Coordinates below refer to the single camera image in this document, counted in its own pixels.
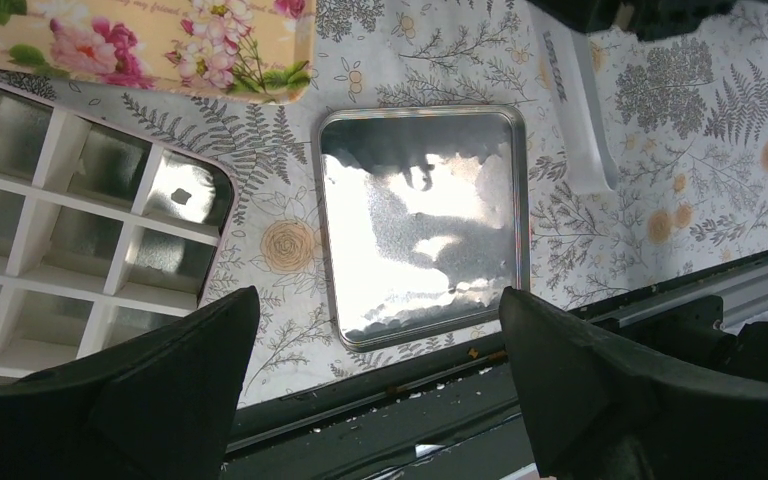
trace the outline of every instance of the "white plastic strip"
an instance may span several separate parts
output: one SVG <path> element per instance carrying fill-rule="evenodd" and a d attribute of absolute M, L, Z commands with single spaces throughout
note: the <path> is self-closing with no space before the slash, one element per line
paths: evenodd
<path fill-rule="evenodd" d="M 564 139 L 566 181 L 578 195 L 613 191 L 617 165 L 605 140 L 590 41 L 534 5 L 529 9 Z"/>

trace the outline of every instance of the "floral wallpaper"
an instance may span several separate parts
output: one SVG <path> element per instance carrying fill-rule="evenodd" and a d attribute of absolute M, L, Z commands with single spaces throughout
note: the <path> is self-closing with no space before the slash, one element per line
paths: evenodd
<path fill-rule="evenodd" d="M 195 21 L 191 28 L 195 37 Z M 692 35 L 651 44 L 619 31 L 592 36 L 620 185 L 584 197 L 564 181 L 574 159 L 564 153 L 525 2 L 319 0 L 315 35 L 309 91 L 287 106 L 0 74 L 231 168 L 241 202 L 206 301 L 252 284 L 262 296 L 240 406 L 498 330 L 493 322 L 365 354 L 341 346 L 329 313 L 311 158 L 318 122 L 335 110 L 519 108 L 528 138 L 530 286 L 563 308 L 768 249 L 766 5 L 740 4 Z M 184 59 L 188 49 L 176 47 L 180 56 L 170 60 L 179 68 L 192 63 Z M 193 81 L 228 81 L 199 68 Z"/>

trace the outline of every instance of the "green leaf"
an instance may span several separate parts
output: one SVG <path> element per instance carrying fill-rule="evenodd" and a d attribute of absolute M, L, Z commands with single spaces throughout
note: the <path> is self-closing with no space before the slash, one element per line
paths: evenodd
<path fill-rule="evenodd" d="M 307 72 L 296 72 L 295 75 L 287 79 L 288 90 L 299 90 L 310 84 L 310 75 Z"/>
<path fill-rule="evenodd" d="M 260 91 L 260 85 L 247 77 L 237 77 L 234 83 L 228 87 L 228 93 L 257 93 Z"/>
<path fill-rule="evenodd" d="M 287 86 L 291 75 L 281 70 L 267 70 L 263 72 L 263 83 L 267 88 L 284 88 Z"/>
<path fill-rule="evenodd" d="M 294 74 L 301 72 L 304 70 L 304 68 L 307 66 L 309 62 L 307 60 L 302 60 L 300 62 L 296 62 L 289 67 L 284 69 L 284 73 L 287 74 L 287 77 L 292 77 Z"/>
<path fill-rule="evenodd" d="M 22 67 L 41 67 L 47 65 L 45 56 L 42 52 L 30 45 L 18 44 L 13 45 L 9 52 L 10 57 L 13 59 L 11 63 L 20 65 Z"/>
<path fill-rule="evenodd" d="M 27 15 L 26 0 L 0 0 L 0 25 L 7 25 L 11 15 Z"/>
<path fill-rule="evenodd" d="M 35 68 L 34 75 L 49 78 L 69 78 L 69 72 L 60 68 L 54 68 L 51 65 L 41 65 Z"/>

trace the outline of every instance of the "botanical print paper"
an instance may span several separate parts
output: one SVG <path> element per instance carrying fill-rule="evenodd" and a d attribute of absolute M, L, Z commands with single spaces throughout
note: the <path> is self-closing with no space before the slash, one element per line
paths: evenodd
<path fill-rule="evenodd" d="M 618 31 L 591 53 L 616 193 L 564 182 L 546 67 L 524 2 L 320 0 L 309 91 L 288 106 L 0 74 L 8 83 L 230 166 L 242 201 L 208 301 L 256 285 L 263 320 L 240 405 L 498 330 L 496 322 L 366 354 L 336 339 L 311 140 L 329 112 L 505 104 L 527 122 L 531 288 L 572 308 L 768 249 L 768 6 L 681 38 Z M 469 350 L 463 348 L 463 355 Z"/>
<path fill-rule="evenodd" d="M 313 1 L 0 0 L 0 68 L 259 102 L 310 83 Z"/>

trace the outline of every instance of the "metal tray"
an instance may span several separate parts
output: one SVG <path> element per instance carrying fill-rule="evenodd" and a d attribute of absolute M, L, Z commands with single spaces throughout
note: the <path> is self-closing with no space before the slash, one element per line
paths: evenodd
<path fill-rule="evenodd" d="M 517 110 L 336 112 L 319 150 L 332 313 L 346 348 L 494 320 L 502 290 L 528 285 Z"/>

